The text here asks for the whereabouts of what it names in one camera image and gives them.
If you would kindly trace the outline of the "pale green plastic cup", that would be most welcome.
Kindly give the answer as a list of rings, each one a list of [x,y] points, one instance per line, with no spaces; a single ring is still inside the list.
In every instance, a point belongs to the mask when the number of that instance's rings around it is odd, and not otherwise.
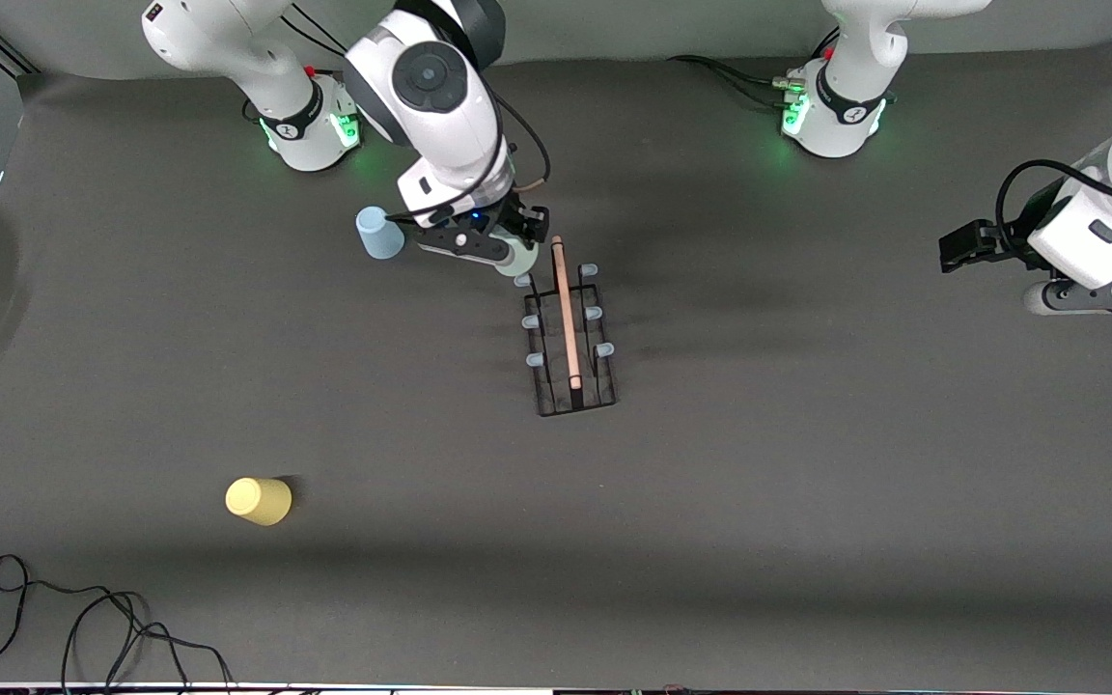
[[[509,237],[504,238],[504,244],[506,244],[506,259],[500,261],[500,264],[493,264],[495,271],[503,274],[504,277],[516,278],[522,276],[522,274],[528,274],[530,269],[537,264],[542,246],[535,244],[530,247],[526,246],[519,238]]]

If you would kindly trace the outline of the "black wire cup holder rack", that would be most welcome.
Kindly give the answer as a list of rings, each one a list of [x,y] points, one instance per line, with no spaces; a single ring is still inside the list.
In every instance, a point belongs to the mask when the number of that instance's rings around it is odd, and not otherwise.
[[[552,290],[540,290],[533,274],[514,278],[522,295],[522,329],[528,338],[525,364],[532,373],[542,418],[588,413],[619,401],[606,335],[596,264],[570,264],[564,239],[552,238]]]

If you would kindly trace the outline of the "yellow plastic cup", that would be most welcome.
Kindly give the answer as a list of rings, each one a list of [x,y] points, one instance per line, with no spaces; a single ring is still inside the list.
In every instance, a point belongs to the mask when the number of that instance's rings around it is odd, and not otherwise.
[[[238,518],[257,525],[274,525],[290,514],[294,493],[281,479],[239,478],[226,488],[224,503]]]

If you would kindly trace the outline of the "light blue plastic cup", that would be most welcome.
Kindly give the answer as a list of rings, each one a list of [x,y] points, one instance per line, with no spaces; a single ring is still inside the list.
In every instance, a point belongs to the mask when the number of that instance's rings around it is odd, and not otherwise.
[[[354,216],[354,225],[368,255],[377,260],[388,260],[403,254],[406,237],[403,228],[389,219],[380,207],[364,207]]]

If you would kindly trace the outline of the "dark grey table mat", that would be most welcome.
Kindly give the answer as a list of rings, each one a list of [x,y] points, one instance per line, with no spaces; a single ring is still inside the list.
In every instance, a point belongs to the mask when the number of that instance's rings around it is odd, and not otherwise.
[[[492,268],[363,250],[411,153],[300,175],[221,80],[26,82],[0,555],[244,681],[1112,692],[1112,316],[939,271],[1015,163],[1112,135],[1108,47],[909,58],[846,161],[686,64],[490,83],[599,265],[609,408],[538,417]]]

